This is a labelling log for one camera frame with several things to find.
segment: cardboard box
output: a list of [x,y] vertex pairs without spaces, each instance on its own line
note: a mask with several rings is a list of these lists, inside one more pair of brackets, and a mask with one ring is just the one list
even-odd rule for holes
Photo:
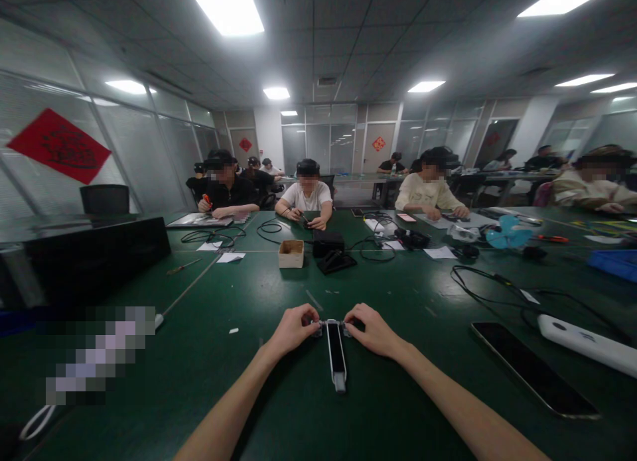
[[301,269],[305,255],[305,242],[283,241],[279,247],[280,269]]

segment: smartphone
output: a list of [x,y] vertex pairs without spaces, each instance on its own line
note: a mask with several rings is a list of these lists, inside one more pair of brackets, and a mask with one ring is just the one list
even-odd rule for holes
[[553,413],[570,419],[601,418],[588,400],[503,325],[474,322],[471,329]]
[[398,217],[400,217],[405,222],[416,222],[416,219],[411,217],[409,214],[398,214]]

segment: beige sweater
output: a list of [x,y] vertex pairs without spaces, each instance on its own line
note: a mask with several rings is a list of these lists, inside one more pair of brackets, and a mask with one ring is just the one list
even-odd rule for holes
[[637,192],[607,180],[584,181],[579,172],[565,171],[553,181],[553,196],[558,206],[597,209],[609,202],[623,206],[637,204]]

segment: person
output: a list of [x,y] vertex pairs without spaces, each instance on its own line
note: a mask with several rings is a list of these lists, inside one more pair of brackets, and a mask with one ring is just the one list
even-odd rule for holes
[[537,150],[537,156],[532,157],[524,163],[525,171],[537,171],[543,168],[559,169],[565,161],[552,155],[553,147],[551,145],[541,146]]
[[197,203],[201,201],[201,198],[204,196],[204,193],[208,188],[208,179],[204,177],[205,175],[206,170],[204,169],[203,163],[195,163],[194,177],[188,178],[186,181],[186,186],[194,192],[194,197]]
[[272,160],[270,158],[265,158],[263,160],[263,167],[261,168],[263,172],[267,172],[270,176],[285,176],[285,173],[272,165]]
[[405,168],[399,161],[403,158],[401,153],[394,153],[391,155],[391,158],[388,161],[384,161],[376,172],[381,172],[382,174],[391,174],[391,168],[396,165],[396,172],[402,172],[403,174],[407,174],[409,171]]
[[255,189],[259,193],[259,198],[267,196],[267,189],[272,184],[281,180],[281,176],[271,176],[261,170],[261,161],[255,156],[248,158],[248,169],[244,171],[242,177],[252,181]]
[[511,158],[518,152],[515,149],[507,149],[500,156],[496,157],[493,161],[488,163],[482,168],[483,172],[497,171],[497,170],[511,170]]
[[299,181],[283,193],[274,210],[293,221],[299,221],[305,211],[320,210],[320,216],[310,221],[309,227],[325,230],[332,217],[332,195],[327,184],[319,181],[319,164],[313,159],[303,159],[297,164],[297,175]]
[[396,209],[422,211],[428,219],[437,221],[441,217],[440,210],[436,209],[438,205],[455,216],[468,217],[469,209],[451,194],[444,179],[448,170],[459,165],[458,157],[448,147],[425,151],[420,157],[420,171],[407,176],[401,184]]
[[235,174],[232,155],[226,149],[210,151],[208,160],[212,162],[212,172],[215,180],[208,181],[206,194],[212,206],[206,199],[199,201],[199,212],[212,209],[212,217],[221,219],[239,212],[258,211],[255,203],[255,190],[252,182]]
[[[199,423],[173,461],[231,458],[269,374],[285,354],[319,329],[320,324],[309,323],[310,320],[319,321],[319,313],[310,304],[285,311],[274,335],[258,349],[246,370]],[[352,324],[355,320],[364,324],[364,332]],[[355,305],[345,316],[345,325],[361,345],[393,360],[413,378],[478,460],[549,459],[498,413],[445,375],[414,345],[400,338],[372,307],[364,303]]]
[[637,192],[606,180],[612,174],[625,173],[635,164],[633,152],[618,145],[593,149],[579,158],[573,169],[553,181],[553,197],[558,206],[576,206],[612,214],[637,205]]

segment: paper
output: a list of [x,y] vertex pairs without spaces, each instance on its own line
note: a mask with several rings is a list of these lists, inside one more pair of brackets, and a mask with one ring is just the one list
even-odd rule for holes
[[529,302],[533,302],[539,305],[539,302],[535,299],[533,295],[529,294],[527,291],[523,291],[522,289],[520,289],[520,292],[522,292],[522,294],[526,297],[526,299]]
[[204,242],[201,247],[199,247],[197,249],[197,251],[200,250],[211,250],[211,251],[217,251],[217,249],[219,247],[221,247],[221,244],[223,243],[223,241],[219,241],[219,242]]
[[400,243],[400,241],[385,242],[383,244],[383,250],[392,250],[392,249],[394,249],[394,250],[405,250],[405,248]]
[[457,259],[455,255],[451,252],[447,246],[441,247],[440,249],[423,249],[423,251],[427,252],[427,255],[432,259]]
[[617,244],[622,241],[621,237],[604,237],[603,235],[585,235],[588,240],[599,243]]
[[225,254],[223,254],[221,256],[221,258],[219,260],[217,260],[217,263],[228,263],[228,262],[234,262],[235,260],[241,260],[245,257],[245,254],[237,254],[234,252],[226,252]]

